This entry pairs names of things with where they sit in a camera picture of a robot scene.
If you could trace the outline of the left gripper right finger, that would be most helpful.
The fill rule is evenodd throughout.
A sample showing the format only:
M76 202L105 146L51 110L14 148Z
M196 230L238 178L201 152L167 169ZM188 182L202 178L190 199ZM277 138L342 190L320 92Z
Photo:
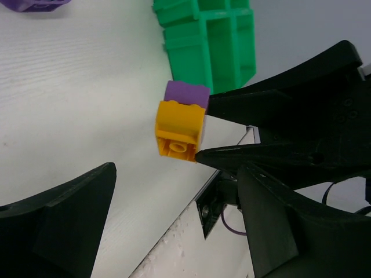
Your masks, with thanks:
M253 164L238 170L256 277L369 277L370 218L313 201Z

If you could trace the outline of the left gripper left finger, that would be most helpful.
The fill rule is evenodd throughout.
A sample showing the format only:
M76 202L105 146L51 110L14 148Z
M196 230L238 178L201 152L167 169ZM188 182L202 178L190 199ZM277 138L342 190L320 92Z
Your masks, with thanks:
M109 162L1 206L1 277L91 277L116 180Z

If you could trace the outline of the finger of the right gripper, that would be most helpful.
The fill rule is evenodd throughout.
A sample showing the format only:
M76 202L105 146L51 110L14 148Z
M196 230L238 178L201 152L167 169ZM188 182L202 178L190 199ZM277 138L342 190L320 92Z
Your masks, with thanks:
M297 143L249 144L205 149L198 163L233 177L253 164L291 188L338 182L370 175L370 141L365 138L324 138Z
M370 80L356 47L342 40L255 84L210 97L208 115L279 136L312 136L370 124Z

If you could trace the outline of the purple lotus lego piece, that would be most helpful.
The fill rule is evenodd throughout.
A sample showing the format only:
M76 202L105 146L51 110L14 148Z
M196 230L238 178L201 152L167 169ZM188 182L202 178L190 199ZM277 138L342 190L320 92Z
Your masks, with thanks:
M52 12L70 0L1 0L6 8L19 13Z

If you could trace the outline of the yellow curved lego brick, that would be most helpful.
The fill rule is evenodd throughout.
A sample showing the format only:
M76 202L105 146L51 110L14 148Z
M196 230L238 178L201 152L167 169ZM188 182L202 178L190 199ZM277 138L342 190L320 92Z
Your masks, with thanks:
M206 109L175 100L161 101L155 119L155 138L161 156L195 162L199 151Z

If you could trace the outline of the purple butterfly lego piece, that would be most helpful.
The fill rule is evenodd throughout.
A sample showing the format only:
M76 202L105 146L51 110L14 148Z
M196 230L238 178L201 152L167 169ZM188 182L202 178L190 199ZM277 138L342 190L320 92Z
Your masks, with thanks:
M163 101L175 100L180 104L197 104L208 110L210 89L204 85L191 85L182 81L169 81L166 85Z

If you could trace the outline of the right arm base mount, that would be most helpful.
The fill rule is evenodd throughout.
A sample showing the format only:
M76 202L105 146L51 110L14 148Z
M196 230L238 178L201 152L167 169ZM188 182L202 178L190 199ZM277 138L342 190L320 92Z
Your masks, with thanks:
M237 180L221 171L216 171L195 197L202 231L206 239L224 211L226 205L241 208L238 199Z

